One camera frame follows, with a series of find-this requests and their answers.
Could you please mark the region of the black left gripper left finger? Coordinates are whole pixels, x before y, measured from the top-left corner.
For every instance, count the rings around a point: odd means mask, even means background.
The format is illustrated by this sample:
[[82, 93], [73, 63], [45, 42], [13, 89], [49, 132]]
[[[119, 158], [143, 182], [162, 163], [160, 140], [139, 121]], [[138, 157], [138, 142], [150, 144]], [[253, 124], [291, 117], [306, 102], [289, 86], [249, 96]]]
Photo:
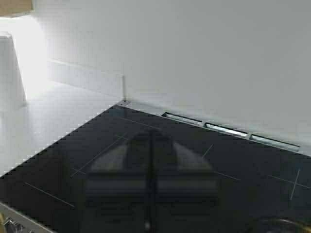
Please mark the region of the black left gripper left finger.
[[84, 232], [143, 233], [150, 133], [108, 150], [87, 169]]

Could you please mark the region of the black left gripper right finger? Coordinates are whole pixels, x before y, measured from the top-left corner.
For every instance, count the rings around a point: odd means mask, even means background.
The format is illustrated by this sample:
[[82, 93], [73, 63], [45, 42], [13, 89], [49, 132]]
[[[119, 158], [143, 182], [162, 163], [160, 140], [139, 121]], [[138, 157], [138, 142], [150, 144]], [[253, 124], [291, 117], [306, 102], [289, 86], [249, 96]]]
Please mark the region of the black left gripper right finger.
[[153, 133], [153, 232], [206, 233], [219, 203], [213, 168], [169, 135]]

